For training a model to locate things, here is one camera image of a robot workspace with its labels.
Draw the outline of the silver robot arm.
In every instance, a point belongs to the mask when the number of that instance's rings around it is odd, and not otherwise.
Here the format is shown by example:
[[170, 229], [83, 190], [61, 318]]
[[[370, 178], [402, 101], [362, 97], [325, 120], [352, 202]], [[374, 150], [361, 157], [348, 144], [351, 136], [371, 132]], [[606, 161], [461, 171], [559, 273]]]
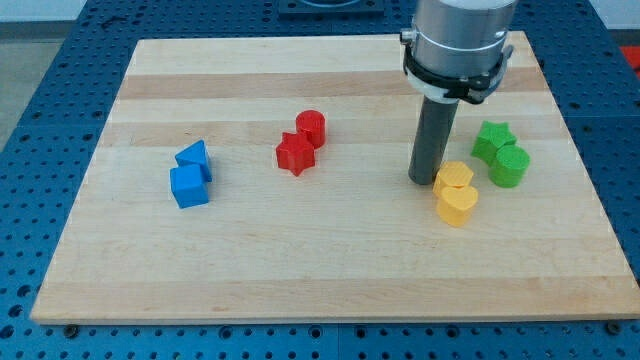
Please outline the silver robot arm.
[[400, 33], [403, 70], [427, 99], [480, 104], [500, 85], [513, 52], [506, 45], [516, 0], [419, 0]]

